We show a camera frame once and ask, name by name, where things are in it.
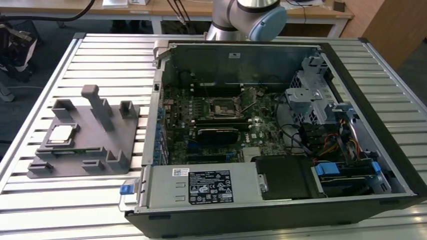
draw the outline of wooden desk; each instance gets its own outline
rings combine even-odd
[[[71,17],[88,4],[89,0],[0,0],[0,12],[9,16],[29,14],[33,16]],[[212,3],[183,0],[192,21],[211,21]],[[291,24],[332,25],[328,37],[339,37],[347,21],[354,14],[339,12],[323,6],[291,9],[287,11]],[[128,8],[103,9],[103,0],[96,0],[92,9],[81,17],[91,20],[150,20],[155,34],[162,34],[162,21],[176,20],[167,0],[151,0],[148,5],[130,4]]]

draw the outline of open computer tower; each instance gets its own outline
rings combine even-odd
[[[128,221],[150,238],[358,223],[427,187],[332,47],[158,41]]]

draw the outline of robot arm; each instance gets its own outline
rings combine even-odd
[[[280,0],[215,0],[210,41],[271,41],[287,23]]]

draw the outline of sticker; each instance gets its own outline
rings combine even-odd
[[[239,59],[240,58],[240,53],[232,52],[228,54],[230,59]]]
[[[128,11],[131,14],[148,14],[148,11]]]
[[[172,169],[172,176],[188,176],[190,168],[174,168]]]
[[[187,174],[188,202],[191,205],[234,202],[234,188],[230,170],[192,171]]]

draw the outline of blue latch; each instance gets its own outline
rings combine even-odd
[[[376,161],[372,161],[371,164],[372,164],[372,168],[375,170],[375,173],[380,173],[382,167],[380,167],[379,163]]]
[[[120,195],[132,195],[132,194],[134,194],[134,185],[122,185]]]
[[[318,173],[318,176],[340,174],[339,167],[334,162],[322,162],[314,167],[314,169],[315,169],[315,172]]]

